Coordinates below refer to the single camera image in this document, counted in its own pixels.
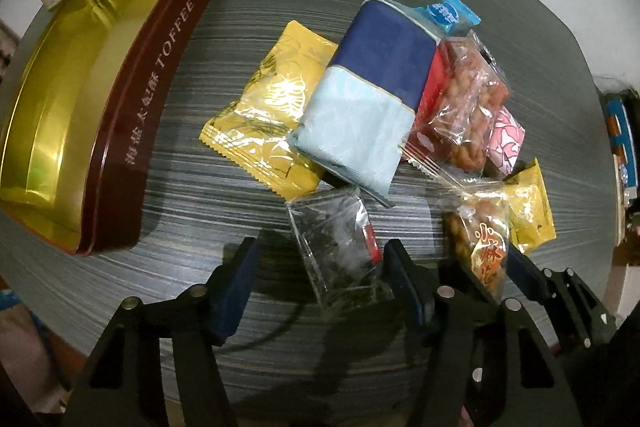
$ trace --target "metal pin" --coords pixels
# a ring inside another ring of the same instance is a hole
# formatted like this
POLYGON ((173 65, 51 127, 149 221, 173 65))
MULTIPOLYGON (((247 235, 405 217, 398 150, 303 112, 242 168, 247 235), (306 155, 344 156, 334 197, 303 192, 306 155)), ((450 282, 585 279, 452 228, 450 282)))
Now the metal pin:
POLYGON ((439 286, 437 292, 444 299, 450 299, 456 294, 456 291, 451 286, 439 286))
POLYGON ((137 297, 127 297, 126 299, 124 299, 124 301, 122 301, 121 306, 126 310, 132 310, 138 304, 140 304, 140 299, 138 299, 137 297))
POLYGON ((504 305, 507 306, 507 308, 510 309, 512 312, 516 312, 520 308, 522 308, 522 304, 520 304, 520 301, 518 301, 517 299, 507 299, 504 302, 504 305))
POLYGON ((207 287, 204 284, 195 284, 189 288, 191 297, 202 297, 207 293, 207 287))

